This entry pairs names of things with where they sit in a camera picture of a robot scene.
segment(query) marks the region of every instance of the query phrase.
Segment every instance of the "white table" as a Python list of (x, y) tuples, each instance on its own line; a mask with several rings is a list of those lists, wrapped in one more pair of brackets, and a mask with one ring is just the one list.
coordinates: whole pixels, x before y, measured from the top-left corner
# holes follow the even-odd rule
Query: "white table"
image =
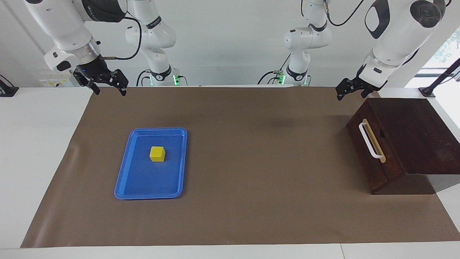
[[(388, 88), (382, 97), (420, 98), (416, 89)], [(91, 96), (86, 88), (22, 88), (0, 99), (0, 259), (458, 259), (460, 242), (183, 247), (19, 249)], [(452, 132), (460, 129), (430, 100)], [(460, 228), (460, 185), (439, 197)]]

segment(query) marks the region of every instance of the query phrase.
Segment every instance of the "window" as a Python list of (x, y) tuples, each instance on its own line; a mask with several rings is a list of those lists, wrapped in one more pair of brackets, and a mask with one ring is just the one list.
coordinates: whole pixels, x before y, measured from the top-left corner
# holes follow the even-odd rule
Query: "window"
[[(447, 68), (460, 58), (460, 28), (441, 46), (434, 56), (421, 68), (406, 88), (430, 86)], [(460, 127), (460, 82), (450, 80), (438, 86), (434, 94), (437, 101)]]

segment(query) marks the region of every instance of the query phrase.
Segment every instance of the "drawer handle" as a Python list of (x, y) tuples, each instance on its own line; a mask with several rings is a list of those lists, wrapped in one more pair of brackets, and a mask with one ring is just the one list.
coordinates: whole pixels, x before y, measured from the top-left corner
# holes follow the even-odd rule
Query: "drawer handle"
[(362, 138), (366, 142), (366, 145), (372, 157), (376, 159), (380, 159), (380, 162), (384, 164), (386, 162), (386, 157), (383, 154), (383, 150), (380, 147), (379, 142), (377, 141), (377, 138), (375, 137), (372, 129), (370, 128), (369, 122), (367, 119), (364, 119), (362, 123), (359, 124), (359, 130), (361, 131)]

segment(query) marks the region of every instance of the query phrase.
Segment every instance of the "white handle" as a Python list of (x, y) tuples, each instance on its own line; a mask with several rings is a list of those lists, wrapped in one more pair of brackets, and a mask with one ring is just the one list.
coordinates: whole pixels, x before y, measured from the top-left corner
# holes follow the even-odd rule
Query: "white handle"
[(382, 159), (383, 156), (377, 154), (377, 153), (374, 151), (374, 147), (372, 146), (371, 141), (369, 140), (369, 137), (368, 137), (368, 135), (366, 134), (366, 128), (365, 128), (365, 126), (367, 126), (367, 123), (365, 123), (365, 122), (359, 124), (359, 130), (361, 131), (362, 138), (364, 139), (364, 141), (366, 142), (366, 145), (368, 146), (369, 152), (371, 153), (371, 155), (372, 155), (373, 158)]

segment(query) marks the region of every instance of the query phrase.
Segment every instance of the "white wall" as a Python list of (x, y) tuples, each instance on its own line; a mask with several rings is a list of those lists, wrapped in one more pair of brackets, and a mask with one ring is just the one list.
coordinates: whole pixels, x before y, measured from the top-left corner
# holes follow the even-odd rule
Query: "white wall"
[[(289, 54), (282, 44), (285, 31), (307, 26), (300, 15), (300, 0), (156, 2), (163, 20), (178, 36), (177, 45), (166, 50), (169, 59), (192, 85), (257, 83), (265, 72), (279, 69)], [(330, 46), (310, 51), (312, 85), (337, 85), (344, 77), (355, 76), (374, 45), (363, 22), (372, 2), (366, 1), (347, 25), (332, 28), (334, 36)], [(359, 0), (335, 0), (330, 6), (333, 21), (344, 21), (358, 3)], [(458, 28), (458, 10), (460, 3), (453, 1), (440, 29), (414, 60), (394, 75), (388, 87), (403, 87)], [(14, 15), (20, 17), (36, 45), (17, 24)], [(28, 14), (23, 0), (0, 0), (0, 19), (0, 72), (19, 85), (37, 86), (36, 77), (47, 69), (41, 51), (49, 50), (52, 42)], [(135, 51), (124, 38), (126, 27), (132, 25), (131, 21), (87, 23), (94, 37), (102, 42), (102, 54), (119, 57), (130, 56)], [(108, 61), (108, 64), (111, 69), (122, 69), (131, 85), (138, 73), (148, 68), (142, 55), (130, 61)]]

